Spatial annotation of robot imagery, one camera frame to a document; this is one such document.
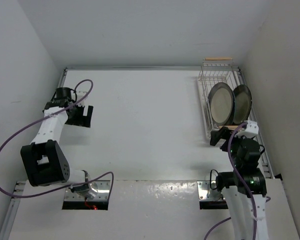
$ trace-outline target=wall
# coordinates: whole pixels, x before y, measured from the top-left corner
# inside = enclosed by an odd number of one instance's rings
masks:
[[[300,0],[277,0],[243,72],[300,234]]]
[[[272,0],[18,0],[58,66],[241,63]]]
[[[42,115],[60,75],[18,2],[0,0],[0,145]],[[20,148],[36,129],[14,139],[0,155],[0,185],[8,191],[26,179]],[[0,193],[0,228],[9,202]]]

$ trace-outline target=white wire dish rack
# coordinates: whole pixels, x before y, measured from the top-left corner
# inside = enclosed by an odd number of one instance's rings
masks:
[[[208,139],[211,138],[212,130],[219,130],[219,127],[214,124],[208,101],[209,92],[217,83],[226,83],[232,90],[242,84],[238,77],[237,68],[234,70],[232,58],[209,57],[205,58],[201,65],[197,84],[204,119],[204,129]]]

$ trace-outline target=wire rack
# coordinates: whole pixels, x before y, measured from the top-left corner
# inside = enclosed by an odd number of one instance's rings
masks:
[[[213,122],[208,95],[217,83],[226,83],[232,90],[241,84],[233,67],[233,59],[230,57],[205,58],[201,65],[197,83],[205,133],[207,138],[211,138],[211,131],[218,130],[219,127]]]

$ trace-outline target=wooden handle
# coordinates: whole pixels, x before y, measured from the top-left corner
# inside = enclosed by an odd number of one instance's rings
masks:
[[[227,127],[229,130],[235,130],[238,126],[233,125],[233,126],[219,126],[219,129],[221,129],[222,127]]]
[[[205,57],[205,61],[232,61],[232,57],[220,56],[220,57]]]

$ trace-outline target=white wall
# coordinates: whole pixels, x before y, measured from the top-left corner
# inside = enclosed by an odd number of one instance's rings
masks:
[[[0,145],[42,115],[60,74],[18,2],[0,0]],[[4,189],[12,191],[16,180],[27,178],[20,149],[35,132],[34,127],[12,140],[0,155]],[[0,193],[0,228],[9,202]]]
[[[272,0],[18,0],[58,66],[239,64]]]
[[[300,0],[275,2],[243,72],[300,234]]]

